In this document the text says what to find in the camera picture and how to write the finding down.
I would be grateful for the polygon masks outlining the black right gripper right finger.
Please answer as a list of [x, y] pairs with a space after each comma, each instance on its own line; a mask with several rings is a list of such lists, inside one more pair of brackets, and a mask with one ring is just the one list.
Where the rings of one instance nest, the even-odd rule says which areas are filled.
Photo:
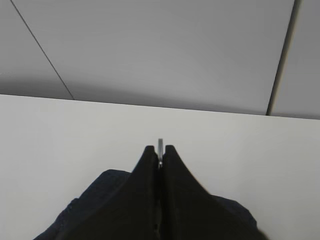
[[172, 145], [161, 168], [164, 240], [266, 240], [252, 214], [234, 200], [211, 195]]

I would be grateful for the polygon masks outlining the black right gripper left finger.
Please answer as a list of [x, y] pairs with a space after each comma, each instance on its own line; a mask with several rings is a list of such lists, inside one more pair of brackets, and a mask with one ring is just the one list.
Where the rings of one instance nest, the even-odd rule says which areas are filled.
[[59, 240], [156, 240], [158, 157], [146, 146], [131, 173], [104, 171], [70, 210]]

